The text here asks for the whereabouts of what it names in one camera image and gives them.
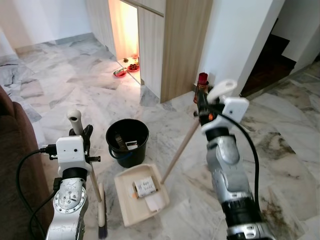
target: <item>marble floor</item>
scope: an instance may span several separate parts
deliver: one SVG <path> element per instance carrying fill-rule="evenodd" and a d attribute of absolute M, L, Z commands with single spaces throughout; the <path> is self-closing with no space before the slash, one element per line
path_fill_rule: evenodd
<path fill-rule="evenodd" d="M 193 92 L 163 104 L 120 68 L 114 56 L 94 39 L 55 45 L 41 43 L 0 60 L 0 84 L 20 103 L 32 122 L 39 146 L 67 136 L 68 109 L 82 112 L 94 127 L 91 155 L 99 182 L 104 183 L 108 237 L 111 240 L 225 240 L 226 221 L 206 167 L 206 138 L 200 128 L 169 176 L 170 205 L 158 215 L 124 227 L 114 176 L 124 169 L 108 153 L 108 127 L 123 118 L 149 128 L 145 163 L 163 174 L 191 127 Z M 250 101 L 242 121 L 260 159 L 259 198 L 262 213 L 278 240 L 319 240 L 320 209 L 320 62 L 295 74 Z M 234 129 L 251 188 L 254 159 L 246 139 Z M 57 163 L 43 158 L 51 188 Z M 98 239 L 97 204 L 87 181 L 89 207 L 86 240 Z"/>

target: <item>wooden panel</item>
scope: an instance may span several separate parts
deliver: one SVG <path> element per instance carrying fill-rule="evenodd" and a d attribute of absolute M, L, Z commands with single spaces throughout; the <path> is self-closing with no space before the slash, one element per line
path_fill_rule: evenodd
<path fill-rule="evenodd" d="M 135 0 L 135 1 L 148 8 L 156 10 L 159 13 L 162 13 L 162 14 L 165 13 L 166 0 Z"/>
<path fill-rule="evenodd" d="M 213 0 L 167 0 L 161 102 L 193 89 Z"/>
<path fill-rule="evenodd" d="M 108 0 L 116 59 L 139 54 L 138 10 L 120 0 Z"/>
<path fill-rule="evenodd" d="M 116 55 L 108 0 L 86 0 L 86 6 L 94 36 Z"/>
<path fill-rule="evenodd" d="M 138 7 L 138 24 L 141 79 L 160 98 L 165 20 Z"/>

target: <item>dustpan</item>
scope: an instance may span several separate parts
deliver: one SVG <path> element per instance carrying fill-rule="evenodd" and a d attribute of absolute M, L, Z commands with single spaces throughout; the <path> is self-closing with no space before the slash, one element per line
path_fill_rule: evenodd
<path fill-rule="evenodd" d="M 148 207 L 145 198 L 134 198 L 130 192 L 134 181 L 138 181 L 144 178 L 152 176 L 155 185 L 157 186 L 157 192 L 152 193 L 158 198 L 161 198 L 163 207 L 161 209 L 151 211 Z M 146 220 L 164 209 L 170 202 L 168 192 L 165 185 L 161 184 L 161 175 L 155 164 L 140 164 L 131 167 L 119 174 L 114 178 L 115 188 L 118 195 L 123 223 L 125 227 L 137 224 L 143 220 Z"/>

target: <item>broom handle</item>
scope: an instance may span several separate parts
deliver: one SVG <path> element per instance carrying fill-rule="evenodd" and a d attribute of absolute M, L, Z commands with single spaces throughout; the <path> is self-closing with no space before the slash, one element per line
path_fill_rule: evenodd
<path fill-rule="evenodd" d="M 192 125 L 192 127 L 190 128 L 190 130 L 188 131 L 188 133 L 186 134 L 185 138 L 183 139 L 179 149 L 176 151 L 168 169 L 166 170 L 162 180 L 161 180 L 161 184 L 164 184 L 165 180 L 167 179 L 168 175 L 170 174 L 170 172 L 172 171 L 172 169 L 174 168 L 175 164 L 177 163 L 180 155 L 182 154 L 182 152 L 184 151 L 185 147 L 187 146 L 188 142 L 190 141 L 191 137 L 194 135 L 195 131 L 197 130 L 198 126 L 199 126 L 200 122 L 199 119 L 197 119 L 194 124 Z"/>

